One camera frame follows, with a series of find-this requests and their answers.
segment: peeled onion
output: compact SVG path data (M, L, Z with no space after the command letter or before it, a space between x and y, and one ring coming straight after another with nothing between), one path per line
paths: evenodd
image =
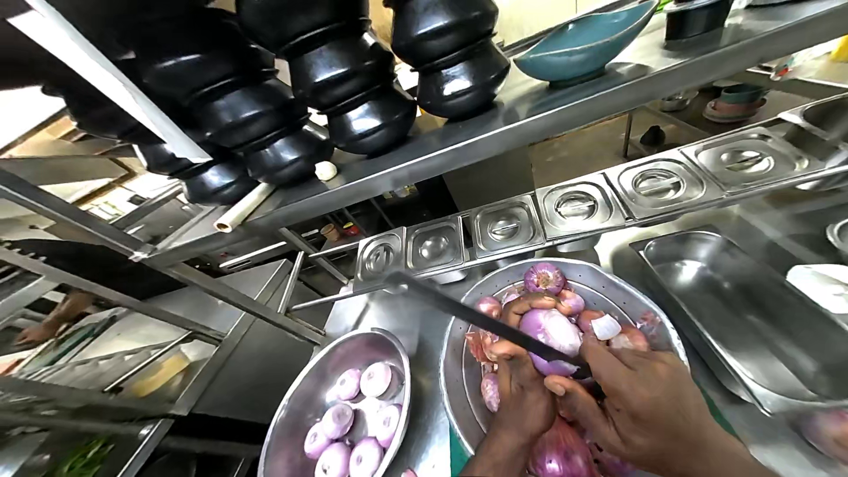
M306 439L304 439L304 454L306 457L310 459L317 459L324 449L326 449L330 444L332 444L332 439L327 437L324 434L324 431L321 430L321 422L315 423L314 426L310 427L310 431L306 433Z
M610 338L613 350L650 351L648 339L632 324L623 324L622 332Z
M483 395L483 402L486 403L486 408L491 412L498 412L500 391L498 390L497 374L486 373L483 375L483 380L480 382L480 394Z
M583 297L569 289L562 289L556 296L563 305L568 306L572 310L569 316L577 315L586 308L586 301L583 300Z
M377 397L386 392L391 383L392 367L385 362L375 362L362 373L360 390L368 397Z
M580 330L556 309L530 310L524 314L518 328L525 334L566 353L568 356L577 356L580 352L580 344L582 343ZM568 362L547 362L533 353L530 353L530 358L533 360L536 369L545 376L549 374L571 376L577 371L577 367Z
M566 421L554 425L536 441L527 470L537 477L594 477L592 454L582 437Z
M354 424L354 410L347 404L337 404L324 412L321 418L321 430L330 439L338 439L350 430Z
M399 404L386 406L377 412L377 416L374 419L377 426L374 436L377 438L377 442L387 449L392 444L395 431L398 430L400 412L402 410L403 408Z
M500 312L502 308L498 299L493 296L482 297L477 304L474 305L474 308L487 317L494 318L496 320L500 319Z
M343 442L333 442L315 465L315 477L348 477L350 448Z
M350 453L350 477L373 477L382 461L382 447L377 439L366 437Z
M562 270L546 261L537 263L524 272L524 288L529 292L546 292L556 295L566 286Z
M360 378L362 372L357 368L351 368L342 373L332 387L332 392L338 399L347 401L353 399L360 393Z

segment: aluminum bowl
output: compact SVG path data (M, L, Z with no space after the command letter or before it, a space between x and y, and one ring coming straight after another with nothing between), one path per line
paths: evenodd
M400 404L400 424L394 441L383 454L380 468L374 474L380 477L397 454L409 423L410 409L410 359L403 345L384 329L361 329L345 334L321 350L306 365L277 408L262 455L259 457L259 477L305 477L315 471L315 462L304 455L304 438L313 424L321 419L330 406L339 401L328 396L338 375L350 368L365 369L375 362L387 362L399 378L400 388L390 404ZM375 398L357 396L347 401L355 409L354 426L345 438L358 441L367 435L363 410L379 405Z
M655 325L645 336L651 347L672 351L689 365L683 342L662 309L620 278L585 261L554 257L518 261L481 278L462 297L462 302L473 306L483 296L497 295L512 284L523 281L524 272L541 261L556 264L565 273L574 291L586 300L586 306L591 309L605 311L619 322L630 324L643 322L650 314L650 321ZM468 328L468 323L456 318L448 325L439 378L448 419L466 452L473 454L486 435L494 414L486 408L480 395L483 374L480 363L467 350L465 334Z

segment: kitchen counter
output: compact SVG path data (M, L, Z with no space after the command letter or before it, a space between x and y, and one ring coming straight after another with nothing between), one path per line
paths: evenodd
M784 192L784 195L792 193L790 190ZM833 194L820 195L825 198L827 204L833 204ZM842 194L841 197L842 204L848 202L848 195ZM797 254L793 255L786 250L791 247L781 243L794 231L783 230L781 240L780 237L776 238L764 230L763 225L754 220L755 214L756 217L763 218L764 208L769 208L775 214L787 207L786 204L778 208L770 207L767 199L751 199L725 209L704 210L654 227L631 227L607 233L595 248L596 254L584 251L579 255L559 256L597 260L604 269L613 271L650 295L644 283L641 283L642 273L639 264L634 260L637 257L628 245L640 239L711 224L723 235L736 241L758 261L785 273L788 267L801 263L802 260ZM801 209L809 212L809 206ZM537 256L556 254L558 253L555 250L548 249L539 252ZM465 280L445 285L443 290L460 298L478 279L492 270L491 265L472 268ZM357 328L385 328L400 339L410 355L413 411L404 444L387 475L397 475L407 468L414 469L420 477L441 477L450 472L449 421L444 410L438 377L439 358L449 320L449 316L439 311L385 291L339 301L327 319L325 330L332 338ZM751 453L768 467L785 477L845 475L845 471L836 462L813 449L783 420L769 418L727 390L688 344L687 353L695 380Z

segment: person's left hand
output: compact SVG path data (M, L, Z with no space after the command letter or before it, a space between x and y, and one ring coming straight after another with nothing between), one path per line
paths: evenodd
M509 302L501 320L517 328L522 315L533 308L562 306L551 296L530 294ZM500 405L491 431L503 430L516 443L533 444L554 424L554 395L544 387L544 376L536 371L530 356L507 340L492 344L490 352L498 358Z

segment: black cloth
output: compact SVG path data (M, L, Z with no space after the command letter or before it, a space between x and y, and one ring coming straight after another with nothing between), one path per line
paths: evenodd
M67 240L25 238L13 240L12 249L47 257L51 267L113 289L137 300L162 295L185 285L142 263L103 245L83 244Z

